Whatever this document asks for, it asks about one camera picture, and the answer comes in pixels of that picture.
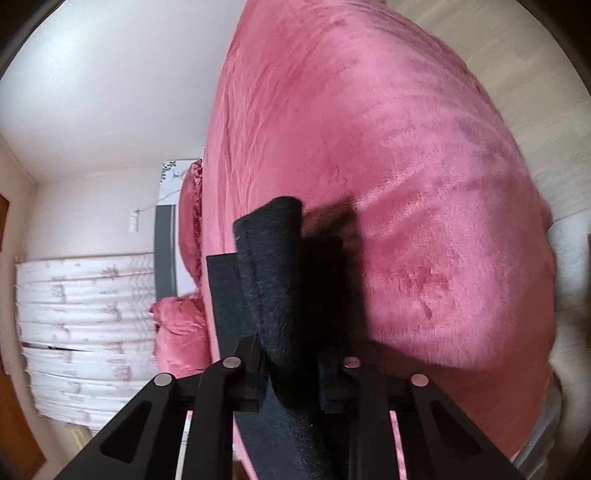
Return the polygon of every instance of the pink bedspread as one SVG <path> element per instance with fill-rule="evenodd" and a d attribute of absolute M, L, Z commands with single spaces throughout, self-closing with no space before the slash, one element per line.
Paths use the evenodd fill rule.
<path fill-rule="evenodd" d="M 371 0 L 248 0 L 203 175 L 204 256 L 301 199 L 305 233 L 345 240 L 358 355 L 430 375 L 507 456 L 524 445 L 554 339 L 550 214 L 454 52 Z"/>

